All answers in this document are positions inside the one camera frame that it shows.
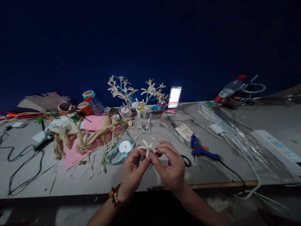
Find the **red bracelet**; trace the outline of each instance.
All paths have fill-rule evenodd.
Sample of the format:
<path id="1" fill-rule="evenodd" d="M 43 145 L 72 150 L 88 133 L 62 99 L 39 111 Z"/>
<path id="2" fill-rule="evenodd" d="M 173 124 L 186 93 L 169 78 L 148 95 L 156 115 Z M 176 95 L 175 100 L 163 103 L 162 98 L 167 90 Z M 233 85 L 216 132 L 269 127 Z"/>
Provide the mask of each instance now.
<path id="1" fill-rule="evenodd" d="M 117 195 L 118 195 L 118 189 L 119 189 L 120 185 L 121 184 L 119 184 L 115 189 L 114 189 L 114 187 L 112 187 L 111 192 L 109 193 L 109 196 L 112 198 L 112 203 L 114 204 L 114 207 L 116 207 L 116 208 L 123 208 L 130 203 L 130 201 L 127 203 L 121 203 L 120 201 L 118 201 Z"/>

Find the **blue ribbon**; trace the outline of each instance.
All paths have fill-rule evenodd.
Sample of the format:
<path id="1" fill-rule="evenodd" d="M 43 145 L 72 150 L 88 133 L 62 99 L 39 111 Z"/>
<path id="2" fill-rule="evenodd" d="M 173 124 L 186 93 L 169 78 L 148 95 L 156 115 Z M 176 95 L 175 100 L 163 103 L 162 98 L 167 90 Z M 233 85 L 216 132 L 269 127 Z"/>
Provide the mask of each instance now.
<path id="1" fill-rule="evenodd" d="M 127 141 L 129 141 L 130 143 L 132 143 L 132 149 L 131 149 L 131 151 L 130 151 L 129 153 L 122 152 L 122 153 L 121 153 L 121 156 L 119 157 L 119 159 L 117 160 L 117 162 L 115 162 L 115 163 L 109 162 L 109 157 L 110 157 L 116 150 L 118 150 L 118 148 L 119 148 L 121 142 L 123 142 L 123 141 L 126 141 L 126 140 L 120 141 L 120 142 L 116 145 L 116 147 L 114 147 L 114 148 L 107 154 L 107 156 L 106 156 L 106 158 L 105 158 L 106 163 L 115 165 L 115 164 L 119 163 L 123 158 L 127 157 L 128 154 L 133 150 L 134 143 L 132 143 L 130 140 L 127 140 Z"/>

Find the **electrical outlet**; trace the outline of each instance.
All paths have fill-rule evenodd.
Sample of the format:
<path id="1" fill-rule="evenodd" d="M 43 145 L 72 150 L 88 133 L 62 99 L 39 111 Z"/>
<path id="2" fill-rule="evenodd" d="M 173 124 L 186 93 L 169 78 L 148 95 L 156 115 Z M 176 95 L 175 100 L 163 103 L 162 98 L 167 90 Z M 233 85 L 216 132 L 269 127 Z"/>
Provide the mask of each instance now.
<path id="1" fill-rule="evenodd" d="M 265 130 L 251 130 L 250 134 L 262 143 L 290 171 L 301 177 L 301 158 L 297 154 L 289 150 Z"/>

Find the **person's left hand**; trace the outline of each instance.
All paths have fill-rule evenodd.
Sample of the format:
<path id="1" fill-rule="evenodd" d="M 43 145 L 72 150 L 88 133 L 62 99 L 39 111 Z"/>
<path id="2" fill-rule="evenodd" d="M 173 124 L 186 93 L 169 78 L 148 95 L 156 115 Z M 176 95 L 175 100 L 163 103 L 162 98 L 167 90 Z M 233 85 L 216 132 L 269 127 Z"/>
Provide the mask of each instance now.
<path id="1" fill-rule="evenodd" d="M 140 157 L 145 159 L 139 165 Z M 118 200 L 126 203 L 138 189 L 142 176 L 149 167 L 150 158 L 146 158 L 146 151 L 141 148 L 135 148 L 124 160 L 125 172 L 120 188 L 118 189 Z"/>

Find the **clear plastic jar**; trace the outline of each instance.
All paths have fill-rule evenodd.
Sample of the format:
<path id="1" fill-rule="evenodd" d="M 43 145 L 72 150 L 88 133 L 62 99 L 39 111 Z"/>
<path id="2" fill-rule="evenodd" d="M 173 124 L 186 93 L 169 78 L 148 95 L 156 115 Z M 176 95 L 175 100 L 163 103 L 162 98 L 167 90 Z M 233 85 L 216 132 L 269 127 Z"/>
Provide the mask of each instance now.
<path id="1" fill-rule="evenodd" d="M 95 93 L 93 90 L 86 91 L 82 94 L 84 97 L 84 101 L 87 102 L 92 111 L 97 116 L 102 116 L 104 114 L 104 106 L 103 104 L 95 97 Z"/>

